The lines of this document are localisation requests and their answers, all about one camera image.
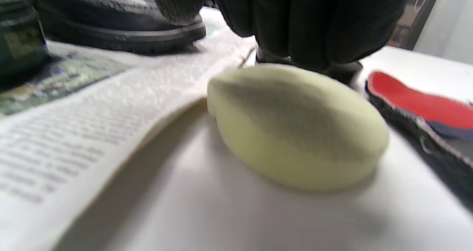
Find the gloved hand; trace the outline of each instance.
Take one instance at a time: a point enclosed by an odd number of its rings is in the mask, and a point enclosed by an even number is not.
[[[230,28],[260,47],[322,71],[383,47],[406,0],[215,0]],[[163,15],[188,24],[205,0],[156,0]]]

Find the white wall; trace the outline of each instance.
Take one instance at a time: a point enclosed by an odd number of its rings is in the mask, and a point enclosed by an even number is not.
[[[414,50],[473,64],[473,0],[436,0]]]

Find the yellow sponge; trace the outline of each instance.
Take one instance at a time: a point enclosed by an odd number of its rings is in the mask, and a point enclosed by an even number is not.
[[[356,185],[374,171],[389,141],[384,119],[368,101],[333,79],[291,66],[216,76],[207,104],[242,162],[295,189]]]

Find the red insole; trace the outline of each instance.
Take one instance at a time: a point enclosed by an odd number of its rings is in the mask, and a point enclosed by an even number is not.
[[[473,129],[473,108],[453,99],[422,93],[383,72],[368,77],[368,89],[397,108],[404,109],[426,121]]]

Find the white table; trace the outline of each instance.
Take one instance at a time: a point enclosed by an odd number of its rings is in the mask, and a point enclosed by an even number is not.
[[[393,48],[363,64],[359,86],[382,69],[473,100],[469,65]],[[472,235],[471,214],[394,131],[363,186],[300,193],[238,162],[200,104],[123,169],[57,251],[468,251]]]

